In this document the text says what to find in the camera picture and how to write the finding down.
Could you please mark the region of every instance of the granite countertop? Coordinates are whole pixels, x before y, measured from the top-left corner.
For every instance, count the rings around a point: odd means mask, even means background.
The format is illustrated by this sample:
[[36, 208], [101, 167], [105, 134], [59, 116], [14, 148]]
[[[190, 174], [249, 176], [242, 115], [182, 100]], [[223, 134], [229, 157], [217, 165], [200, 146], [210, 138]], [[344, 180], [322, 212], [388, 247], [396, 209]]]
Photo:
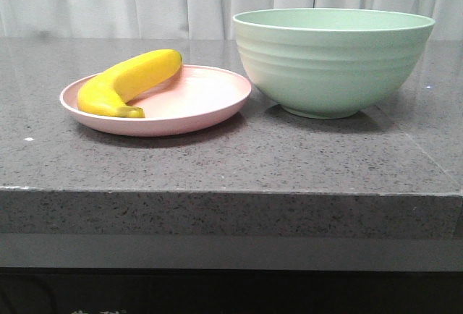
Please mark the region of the granite countertop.
[[0, 232], [463, 237], [462, 42], [430, 41], [397, 93], [347, 119], [253, 89], [214, 127], [136, 138], [78, 124], [61, 90], [166, 47], [245, 75], [234, 41], [0, 41]]

